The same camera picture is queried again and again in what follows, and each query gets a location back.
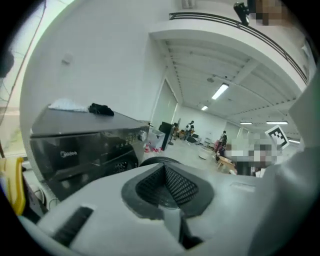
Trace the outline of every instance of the ceiling vent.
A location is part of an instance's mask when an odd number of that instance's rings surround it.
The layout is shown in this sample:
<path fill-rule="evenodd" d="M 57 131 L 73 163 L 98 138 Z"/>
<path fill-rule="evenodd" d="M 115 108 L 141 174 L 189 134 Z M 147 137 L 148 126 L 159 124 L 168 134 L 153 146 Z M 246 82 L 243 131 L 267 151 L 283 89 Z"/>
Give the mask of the ceiling vent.
<path fill-rule="evenodd" d="M 209 77 L 209 78 L 207 79 L 207 81 L 208 81 L 209 83 L 213 83 L 215 80 L 214 80 L 212 77 Z"/>
<path fill-rule="evenodd" d="M 181 0 L 183 9 L 192 9 L 195 7 L 195 0 Z"/>

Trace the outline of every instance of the black cloth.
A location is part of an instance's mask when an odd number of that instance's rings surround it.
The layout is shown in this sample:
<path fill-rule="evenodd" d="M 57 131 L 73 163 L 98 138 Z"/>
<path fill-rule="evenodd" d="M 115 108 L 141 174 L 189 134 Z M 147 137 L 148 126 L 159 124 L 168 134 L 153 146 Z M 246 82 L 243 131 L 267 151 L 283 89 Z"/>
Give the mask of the black cloth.
<path fill-rule="evenodd" d="M 228 139 L 228 138 L 227 138 L 227 135 L 224 134 L 224 135 L 222 136 L 222 139 L 221 139 L 221 145 L 222 145 L 222 146 L 225 146 L 225 145 L 227 144 L 227 139 Z"/>
<path fill-rule="evenodd" d="M 236 162 L 235 169 L 237 175 L 251 176 L 251 167 L 248 162 Z"/>
<path fill-rule="evenodd" d="M 93 114 L 106 115 L 106 116 L 114 116 L 115 113 L 106 105 L 99 105 L 92 103 L 89 107 L 89 112 Z"/>

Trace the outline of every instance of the cable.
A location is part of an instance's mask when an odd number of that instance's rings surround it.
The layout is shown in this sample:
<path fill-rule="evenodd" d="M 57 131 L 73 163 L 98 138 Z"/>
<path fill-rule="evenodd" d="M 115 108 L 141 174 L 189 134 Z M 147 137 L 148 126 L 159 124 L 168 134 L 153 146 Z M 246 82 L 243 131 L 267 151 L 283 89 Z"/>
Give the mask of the cable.
<path fill-rule="evenodd" d="M 6 99 L 4 99 L 4 98 L 1 98 L 0 97 L 0 100 L 2 100 L 2 101 L 4 101 L 4 102 L 8 102 L 9 100 L 6 100 Z"/>
<path fill-rule="evenodd" d="M 59 203 L 59 199 L 58 198 L 56 198 L 56 197 L 54 197 L 54 198 L 52 198 L 49 202 L 48 202 L 48 210 L 50 211 L 51 210 L 51 202 L 53 201 L 53 200 L 57 200 L 57 202 Z"/>
<path fill-rule="evenodd" d="M 26 56 L 25 54 L 21 53 L 21 52 L 18 52 L 18 51 L 12 51 L 12 53 L 15 53 L 15 54 L 20 54 L 22 56 Z"/>
<path fill-rule="evenodd" d="M 45 14 L 46 8 L 47 8 L 47 0 L 44 0 L 43 11 L 42 11 L 42 15 L 41 15 L 40 21 L 39 21 L 39 23 L 38 23 L 38 26 L 37 26 L 36 29 L 35 29 L 35 32 L 34 32 L 34 34 L 33 34 L 33 37 L 32 37 L 32 39 L 31 39 L 30 44 L 29 44 L 29 46 L 28 46 L 28 48 L 27 48 L 27 50 L 26 50 L 26 53 L 25 53 L 25 55 L 24 55 L 24 57 L 23 57 L 23 60 L 22 60 L 21 65 L 20 65 L 20 67 L 19 67 L 18 73 L 17 73 L 17 75 L 16 75 L 16 77 L 15 77 L 13 86 L 12 86 L 12 88 L 11 88 L 11 92 L 14 90 L 14 88 L 15 88 L 15 86 L 16 86 L 18 77 L 19 77 L 20 72 L 21 72 L 21 70 L 22 70 L 22 67 L 23 67 L 23 65 L 24 65 L 24 63 L 25 63 L 26 56 L 28 55 L 28 52 L 30 51 L 31 45 L 32 45 L 32 43 L 34 42 L 34 39 L 35 39 L 35 37 L 36 37 L 36 34 L 37 34 L 38 30 L 39 30 L 40 24 L 41 24 L 41 22 L 42 22 L 42 20 L 43 20 L 43 18 L 44 18 L 44 14 Z M 12 93 L 9 94 L 9 99 L 7 100 L 7 102 L 10 101 L 11 96 L 12 96 Z M 2 121 L 4 120 L 3 117 L 5 116 L 5 113 L 6 113 L 6 111 L 7 111 L 7 108 L 8 108 L 8 104 L 5 106 L 5 110 L 4 110 L 4 112 L 3 112 L 3 116 L 2 116 L 2 118 L 1 118 L 1 120 L 0 120 L 0 125 L 1 125 Z"/>
<path fill-rule="evenodd" d="M 1 81 L 1 84 L 2 84 L 2 86 L 4 87 L 4 89 L 6 90 L 6 92 L 8 93 L 8 95 L 10 96 L 10 93 L 9 93 L 9 91 L 7 90 L 7 87 L 5 86 L 5 83 L 4 83 L 3 80 Z"/>
<path fill-rule="evenodd" d="M 66 3 L 66 2 L 62 2 L 61 0 L 56 0 L 57 2 L 60 2 L 60 3 L 62 3 L 62 4 L 65 4 L 66 6 L 68 5 L 68 3 Z"/>

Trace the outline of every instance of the stainless steel appliance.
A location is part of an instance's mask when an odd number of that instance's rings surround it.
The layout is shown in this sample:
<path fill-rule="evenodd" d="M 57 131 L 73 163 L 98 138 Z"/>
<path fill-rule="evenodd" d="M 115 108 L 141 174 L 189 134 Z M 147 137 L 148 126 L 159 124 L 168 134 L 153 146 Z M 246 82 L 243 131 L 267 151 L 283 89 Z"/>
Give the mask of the stainless steel appliance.
<path fill-rule="evenodd" d="M 45 108 L 30 145 L 44 182 L 61 201 L 101 177 L 139 166 L 149 126 L 114 116 Z"/>

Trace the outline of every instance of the knob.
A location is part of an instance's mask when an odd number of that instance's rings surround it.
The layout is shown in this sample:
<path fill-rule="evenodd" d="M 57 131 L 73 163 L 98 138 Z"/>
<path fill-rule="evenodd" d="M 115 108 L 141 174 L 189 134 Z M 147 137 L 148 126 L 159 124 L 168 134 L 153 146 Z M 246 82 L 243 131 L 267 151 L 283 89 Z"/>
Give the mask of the knob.
<path fill-rule="evenodd" d="M 147 133 L 144 130 L 139 131 L 138 140 L 144 142 L 147 139 Z"/>

